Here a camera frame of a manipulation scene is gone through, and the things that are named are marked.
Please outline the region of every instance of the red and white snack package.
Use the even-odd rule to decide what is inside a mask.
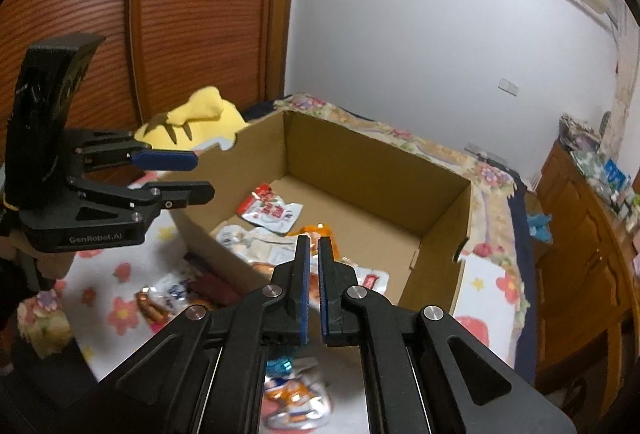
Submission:
[[[275,233],[287,233],[300,216],[302,205],[285,203],[263,183],[247,197],[236,213],[249,223]]]

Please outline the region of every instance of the wooden cabinet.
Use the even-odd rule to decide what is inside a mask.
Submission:
[[[538,363],[548,369],[625,319],[635,299],[620,223],[556,143],[537,190],[554,244],[536,264]]]

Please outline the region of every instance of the white wall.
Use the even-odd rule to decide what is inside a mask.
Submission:
[[[597,127],[615,87],[606,24],[572,0],[293,0],[288,49],[287,93],[454,149],[473,141],[525,177],[559,115]]]

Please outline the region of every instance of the plush toy ear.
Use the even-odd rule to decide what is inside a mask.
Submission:
[[[166,122],[181,127],[190,120],[219,119],[224,110],[220,91],[209,85],[191,94],[189,101],[167,113]]]

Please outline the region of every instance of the wooden dresser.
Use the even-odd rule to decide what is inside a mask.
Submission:
[[[553,215],[554,241],[536,264],[538,372],[550,372],[606,338],[609,374],[604,411],[622,384],[626,324],[634,326],[638,353],[640,313],[632,270],[636,251],[624,224],[593,192],[557,142],[536,193],[545,213]]]

